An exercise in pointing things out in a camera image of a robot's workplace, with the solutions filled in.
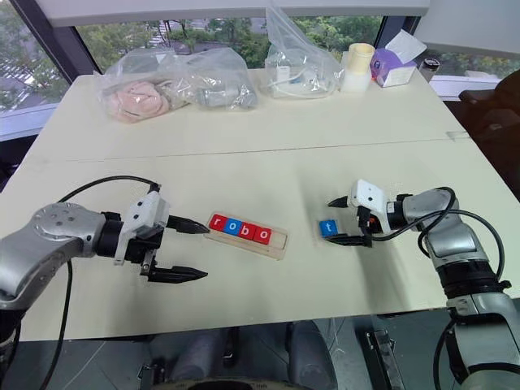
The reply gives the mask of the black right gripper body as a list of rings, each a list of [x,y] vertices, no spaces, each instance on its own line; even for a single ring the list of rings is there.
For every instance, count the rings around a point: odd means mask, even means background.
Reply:
[[[371,211],[364,207],[359,206],[357,208],[357,222],[362,232],[360,240],[360,246],[371,247],[373,241],[383,242],[383,237],[375,236],[375,233],[382,233],[382,226],[379,219],[374,216]]]

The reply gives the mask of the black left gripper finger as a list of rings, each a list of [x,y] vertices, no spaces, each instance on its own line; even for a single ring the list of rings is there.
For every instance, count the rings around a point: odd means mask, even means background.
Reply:
[[[170,269],[154,266],[148,272],[148,281],[164,284],[182,284],[207,276],[207,272],[186,266],[174,266]]]
[[[210,232],[210,229],[202,223],[173,215],[168,217],[167,228],[185,234],[208,234]]]

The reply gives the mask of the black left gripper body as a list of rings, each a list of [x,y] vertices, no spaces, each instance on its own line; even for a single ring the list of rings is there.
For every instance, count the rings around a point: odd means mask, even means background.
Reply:
[[[156,253],[163,240],[164,231],[156,232],[150,237],[136,237],[129,241],[129,262],[141,267],[140,275],[146,276],[148,281],[164,281],[155,260]]]

